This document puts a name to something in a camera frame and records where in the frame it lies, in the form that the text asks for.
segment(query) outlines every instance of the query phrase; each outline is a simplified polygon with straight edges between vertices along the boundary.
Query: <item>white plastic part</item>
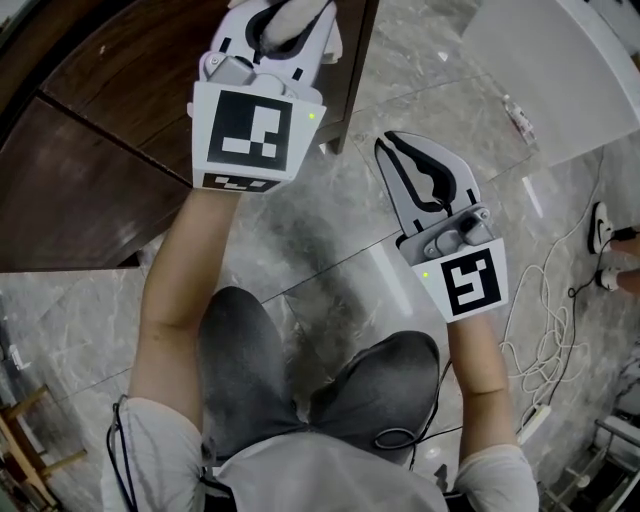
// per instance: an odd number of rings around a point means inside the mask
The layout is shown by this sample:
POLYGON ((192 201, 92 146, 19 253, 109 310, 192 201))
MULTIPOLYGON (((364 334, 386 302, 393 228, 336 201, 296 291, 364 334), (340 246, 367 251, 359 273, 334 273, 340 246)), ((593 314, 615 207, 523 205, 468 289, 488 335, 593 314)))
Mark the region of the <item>white plastic part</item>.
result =
POLYGON ((13 360, 13 364, 16 365, 16 368, 18 370, 26 370, 27 368, 29 368, 29 366, 31 366, 31 363, 24 363, 22 361, 22 358, 20 357, 20 352, 18 352, 18 347, 16 347, 15 345, 11 345, 9 347, 9 355, 11 356, 11 359, 13 360))

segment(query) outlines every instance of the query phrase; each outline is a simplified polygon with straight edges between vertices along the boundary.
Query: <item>person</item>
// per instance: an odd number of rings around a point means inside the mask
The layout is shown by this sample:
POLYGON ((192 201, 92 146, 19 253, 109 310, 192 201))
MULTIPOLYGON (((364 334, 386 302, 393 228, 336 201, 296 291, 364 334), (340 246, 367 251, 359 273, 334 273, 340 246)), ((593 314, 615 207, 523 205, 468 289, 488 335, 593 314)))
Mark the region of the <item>person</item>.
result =
MULTIPOLYGON (((619 252, 640 258, 640 226, 615 230, 609 219, 607 205, 598 202, 593 205, 587 247, 591 254, 619 252)), ((640 269, 623 272, 615 267, 599 269, 595 282, 607 291, 622 289, 633 295, 640 295, 640 269)))
POLYGON ((265 310, 239 288, 212 297, 239 196, 192 191, 153 263, 129 394, 105 457, 104 509, 537 511, 485 316, 448 326, 463 396, 463 499, 446 501, 402 466, 437 399, 439 355, 427 334, 399 332, 360 352, 312 395, 308 422, 298 419, 265 310), (205 407, 215 480, 201 472, 205 407))

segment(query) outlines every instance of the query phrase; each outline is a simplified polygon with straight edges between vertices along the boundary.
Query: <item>wooden table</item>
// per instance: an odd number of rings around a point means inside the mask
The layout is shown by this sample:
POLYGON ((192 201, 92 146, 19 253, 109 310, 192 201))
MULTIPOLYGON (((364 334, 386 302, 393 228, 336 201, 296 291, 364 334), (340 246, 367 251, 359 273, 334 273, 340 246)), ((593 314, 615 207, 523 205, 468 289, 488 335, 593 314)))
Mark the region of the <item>wooden table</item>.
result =
MULTIPOLYGON (((191 188, 186 105, 228 0, 40 0, 0 47, 0 272, 115 268, 191 188)), ((336 0, 316 81, 340 152, 378 0, 336 0)))

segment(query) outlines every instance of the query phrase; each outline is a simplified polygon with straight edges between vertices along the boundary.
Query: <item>tangled white cable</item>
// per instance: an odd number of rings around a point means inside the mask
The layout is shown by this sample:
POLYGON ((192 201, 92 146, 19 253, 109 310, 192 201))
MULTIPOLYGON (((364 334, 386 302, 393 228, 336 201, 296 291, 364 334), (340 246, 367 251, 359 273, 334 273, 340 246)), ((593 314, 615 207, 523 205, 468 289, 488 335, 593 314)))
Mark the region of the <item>tangled white cable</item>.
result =
POLYGON ((527 408, 527 410, 522 414, 522 417, 520 418, 521 430, 522 428, 524 428, 525 420, 529 417, 529 415, 532 412, 536 410, 536 408, 539 405, 542 404, 542 401, 546 397, 547 393, 553 388, 553 386, 557 382, 559 381, 572 382, 576 380, 578 377, 580 377, 584 369, 591 364, 591 353, 590 353, 589 344, 586 342, 575 344, 573 347, 574 350, 584 349, 586 354, 585 363, 582 365, 580 370, 572 377, 568 377, 568 378, 561 377, 564 371, 564 365, 569 364, 568 356, 567 356, 567 361, 566 362, 564 361, 563 351, 565 349, 571 348, 571 345, 567 344, 565 340, 567 337, 567 333, 570 332, 571 328, 575 330, 576 324, 575 324, 575 318, 570 317, 569 310, 565 306, 560 306, 555 311, 553 311, 553 309, 551 308, 551 304, 550 304, 551 289, 549 286, 549 281, 547 279, 547 267, 549 265, 549 260, 551 259, 551 256, 553 255, 553 252, 555 251, 556 247, 558 247, 559 244, 561 244, 562 242, 567 240, 571 235, 573 235, 578 230, 578 228, 582 225, 584 220, 587 218, 589 211, 591 209, 591 205, 593 204, 593 199, 596 195, 598 187, 600 186, 600 172, 602 169, 603 161, 604 161, 604 149, 602 151, 602 157, 600 158, 600 163, 598 164, 596 182, 593 187, 593 191, 591 192, 589 202, 584 210, 584 213, 582 214, 582 217, 580 217, 580 220, 573 227, 573 229, 571 229, 566 235, 559 238, 553 243, 553 245, 551 246, 551 249, 549 250, 549 253, 547 254, 547 257, 544 260, 544 264, 542 265, 542 267, 538 265, 529 265, 524 270, 524 272, 520 276, 520 281, 518 282, 518 287, 516 289, 516 293, 513 298, 513 303, 511 304, 511 310, 509 311, 509 318, 507 320, 507 325, 505 327, 503 341, 502 343, 500 343, 500 349, 502 350, 503 353, 505 348, 508 347, 509 349, 511 349, 513 360, 514 360, 516 369, 518 371, 518 373, 515 375, 509 375, 509 378, 511 379, 522 378, 522 382, 521 382, 522 391, 526 394, 533 395, 531 399, 532 401, 531 405, 527 408), (516 347, 513 345, 513 343, 508 341, 508 337, 509 337, 509 329, 511 327, 511 320, 513 317, 513 311, 515 310, 516 304, 518 302, 520 290, 525 281, 525 278, 527 277, 527 274, 532 270, 536 270, 540 272, 540 274, 542 275, 542 283, 540 286, 540 301, 542 303, 542 306, 547 312, 547 321, 546 321, 544 335, 542 336, 542 338, 538 343, 538 348, 536 351, 536 359, 529 367, 527 367, 526 369, 523 369, 522 366, 520 365, 520 362, 518 361, 518 353, 517 353, 516 347), (555 343, 555 348, 553 349, 553 351, 548 349, 547 347, 548 340, 550 338, 553 340, 553 343, 555 343), (536 386, 529 387, 528 383, 530 382, 530 379, 534 376, 538 376, 538 379, 541 378, 542 382, 536 386))

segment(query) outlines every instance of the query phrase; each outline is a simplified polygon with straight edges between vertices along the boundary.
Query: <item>white sneaker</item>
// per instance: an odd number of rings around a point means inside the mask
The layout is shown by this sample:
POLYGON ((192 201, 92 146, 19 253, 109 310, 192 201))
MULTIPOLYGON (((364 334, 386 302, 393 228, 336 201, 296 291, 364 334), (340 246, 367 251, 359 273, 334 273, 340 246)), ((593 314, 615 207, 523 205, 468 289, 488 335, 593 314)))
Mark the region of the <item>white sneaker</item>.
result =
POLYGON ((607 215, 607 205, 604 203, 596 203, 593 205, 591 213, 591 226, 589 227, 589 238, 587 246, 591 254, 600 254, 609 252, 611 244, 607 242, 613 236, 613 224, 607 215))
POLYGON ((618 289, 618 274, 620 273, 620 269, 617 268, 603 268, 602 270, 598 270, 596 272, 596 284, 600 288, 604 288, 605 290, 609 290, 610 292, 616 291, 618 289))

